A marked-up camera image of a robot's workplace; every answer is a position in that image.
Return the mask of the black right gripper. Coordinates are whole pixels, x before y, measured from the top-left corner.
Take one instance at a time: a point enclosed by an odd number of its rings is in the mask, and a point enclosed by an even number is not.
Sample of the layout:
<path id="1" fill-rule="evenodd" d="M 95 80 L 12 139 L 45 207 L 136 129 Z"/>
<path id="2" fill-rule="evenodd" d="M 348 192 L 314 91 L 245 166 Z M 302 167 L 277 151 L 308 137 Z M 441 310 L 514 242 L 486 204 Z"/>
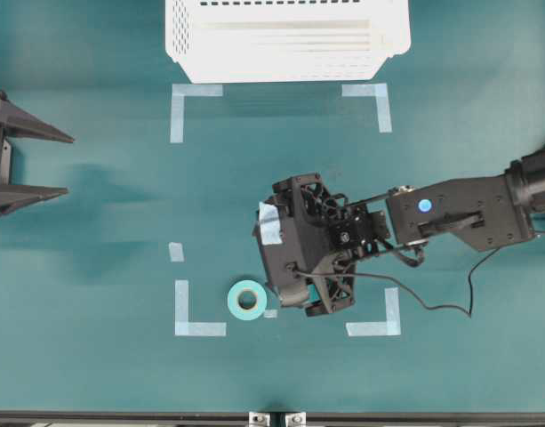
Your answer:
<path id="1" fill-rule="evenodd" d="M 272 196 L 289 202 L 292 214 L 301 210 L 309 222 L 323 226 L 334 248 L 313 272 L 298 273 L 313 280 L 306 316 L 333 314 L 352 306 L 356 263 L 378 255 L 379 245 L 389 238 L 384 213 L 371 213 L 366 203 L 352 205 L 344 195 L 330 193 L 317 173 L 275 183 Z"/>

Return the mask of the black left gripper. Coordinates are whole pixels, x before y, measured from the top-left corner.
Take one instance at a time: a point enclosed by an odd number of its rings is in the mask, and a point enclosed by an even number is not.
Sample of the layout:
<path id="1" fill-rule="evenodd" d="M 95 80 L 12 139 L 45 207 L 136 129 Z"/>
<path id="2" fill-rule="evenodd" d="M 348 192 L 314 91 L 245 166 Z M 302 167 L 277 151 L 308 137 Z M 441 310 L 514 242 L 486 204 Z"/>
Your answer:
<path id="1" fill-rule="evenodd" d="M 4 133 L 13 138 L 30 138 L 73 143 L 75 139 L 13 104 L 0 91 L 0 217 L 18 209 L 68 194 L 67 188 L 9 184 L 11 177 L 11 144 Z"/>

